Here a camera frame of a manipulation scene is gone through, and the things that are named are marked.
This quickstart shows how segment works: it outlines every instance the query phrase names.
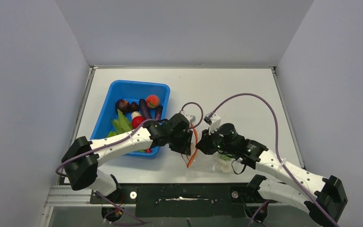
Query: purple cable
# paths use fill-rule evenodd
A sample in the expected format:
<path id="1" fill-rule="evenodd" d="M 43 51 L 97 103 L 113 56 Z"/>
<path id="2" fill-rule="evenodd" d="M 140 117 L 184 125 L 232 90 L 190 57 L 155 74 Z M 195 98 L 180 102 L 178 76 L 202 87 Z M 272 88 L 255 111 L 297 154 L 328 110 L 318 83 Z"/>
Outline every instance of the purple cable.
<path id="1" fill-rule="evenodd" d="M 184 104 L 184 105 L 181 107 L 181 111 L 183 111 L 183 110 L 184 110 L 184 108 L 185 108 L 187 105 L 190 105 L 190 104 L 194 104 L 194 105 L 198 106 L 199 110 L 201 111 L 201 118 L 200 118 L 199 122 L 198 122 L 196 125 L 194 125 L 194 126 L 192 126 L 192 127 L 189 127 L 189 129 L 194 129 L 194 128 L 196 128 L 197 126 L 199 126 L 199 124 L 201 124 L 201 122 L 202 122 L 202 119 L 204 119 L 204 111 L 202 110 L 202 107 L 201 107 L 198 103 L 196 103 L 196 102 L 188 102 L 188 103 Z"/>
<path id="2" fill-rule="evenodd" d="M 68 163 L 70 163 L 70 162 L 72 162 L 72 161 L 74 161 L 74 160 L 76 160 L 76 159 L 78 159 L 78 158 L 84 157 L 84 156 L 86 156 L 86 155 L 90 155 L 90 154 L 92 154 L 92 153 L 94 153 L 94 152 L 96 152 L 96 151 L 99 151 L 99 150 L 102 150 L 102 149 L 105 149 L 105 148 L 111 147 L 111 146 L 113 146 L 113 145 L 116 145 L 116 144 L 119 144 L 119 143 L 122 143 L 122 142 L 124 142 L 124 141 L 128 140 L 128 139 L 129 139 L 132 135 L 134 135 L 134 134 L 137 132 L 137 130 L 138 130 L 139 128 L 141 128 L 141 127 L 142 127 L 142 125 L 143 125 L 145 122 L 148 122 L 148 121 L 156 121 L 156 120 L 154 120 L 154 119 L 146 119 L 146 120 L 145 120 L 145 121 L 143 121 L 143 122 L 142 122 L 142 123 L 141 123 L 138 127 L 136 127 L 136 129 L 135 129 L 135 130 L 133 130 L 133 131 L 130 133 L 130 135 L 129 135 L 129 136 L 126 136 L 125 138 L 123 138 L 123 139 L 121 139 L 121 140 L 119 140 L 119 141 L 116 141 L 116 142 L 113 142 L 113 143 L 110 143 L 110 144 L 106 144 L 106 145 L 104 145 L 104 146 L 102 146 L 102 147 L 98 147 L 98 148 L 95 148 L 95 149 L 89 150 L 89 151 L 87 151 L 87 152 L 84 152 L 83 154 L 80 154 L 80 155 L 74 156 L 74 157 L 72 157 L 72 158 L 69 158 L 68 160 L 64 161 L 62 164 L 60 164 L 60 165 L 56 168 L 56 170 L 55 170 L 56 174 L 58 174 L 58 175 L 60 175 L 60 176 L 67 177 L 67 175 L 66 175 L 66 174 L 63 174 L 63 173 L 61 173 L 61 172 L 60 172 L 60 169 L 61 169 L 62 167 L 64 167 L 64 166 L 65 166 L 65 165 L 67 165 Z"/>
<path id="3" fill-rule="evenodd" d="M 256 97 L 259 100 L 261 100 L 263 103 L 265 103 L 265 105 L 267 105 L 267 107 L 269 108 L 269 110 L 272 112 L 273 115 L 273 119 L 275 121 L 275 131 L 276 131 L 276 138 L 275 138 L 275 152 L 276 152 L 276 156 L 277 159 L 279 160 L 280 163 L 282 163 L 282 158 L 280 157 L 279 154 L 279 125 L 277 123 L 277 118 L 276 118 L 276 114 L 275 111 L 273 110 L 273 108 L 270 106 L 270 104 L 261 96 L 253 94 L 253 93 L 240 93 L 240 94 L 236 94 L 234 96 L 231 96 L 227 99 L 225 99 L 223 102 L 221 102 L 221 104 L 219 104 L 215 110 L 213 110 L 209 115 L 208 118 L 212 117 L 212 115 L 223 105 L 225 104 L 225 102 L 229 101 L 232 98 L 235 97 L 239 97 L 239 96 L 252 96 L 252 97 Z M 300 182 L 297 181 L 297 179 L 293 176 L 292 172 L 290 172 L 290 170 L 285 166 L 282 165 L 283 169 L 285 169 L 285 171 L 289 174 L 289 176 L 292 178 L 292 180 L 300 187 L 300 189 L 307 195 L 307 197 L 315 204 L 315 206 L 322 212 L 323 215 L 325 215 L 325 217 L 335 226 L 335 227 L 339 227 L 339 224 L 337 222 L 335 222 L 335 220 L 319 205 L 319 203 L 313 198 L 313 196 L 311 195 L 311 193 L 305 189 Z"/>
<path id="4" fill-rule="evenodd" d="M 106 198 L 105 196 L 103 196 L 101 193 L 99 193 L 98 191 L 95 192 L 97 195 L 101 196 L 105 201 L 107 201 L 108 203 L 110 203 L 111 205 L 113 205 L 114 207 L 118 208 L 120 211 L 123 211 L 125 214 L 128 214 L 130 217 L 134 218 L 135 220 L 139 221 L 140 223 L 116 223 L 116 222 L 112 222 L 113 225 L 116 226 L 141 226 L 145 224 L 145 221 L 137 218 L 136 216 L 134 216 L 133 214 L 129 213 L 128 211 L 126 211 L 125 209 L 121 208 L 120 206 L 116 205 L 114 202 L 110 201 L 108 198 Z M 109 216 L 109 214 L 113 213 L 113 212 L 109 212 L 107 213 L 104 218 L 107 218 Z"/>
<path id="5" fill-rule="evenodd" d="M 259 211 L 263 208 L 263 207 L 265 207 L 265 205 L 267 205 L 268 203 L 270 202 L 270 200 L 267 200 L 267 201 L 265 201 L 263 204 L 261 204 L 259 207 L 258 207 L 258 209 L 255 211 L 255 213 L 252 215 L 252 217 L 250 218 L 250 221 L 249 221 L 249 223 L 248 223 L 248 226 L 247 227 L 250 227 L 251 226 L 251 224 L 254 222 L 254 218 L 255 218 L 255 216 L 259 213 Z"/>

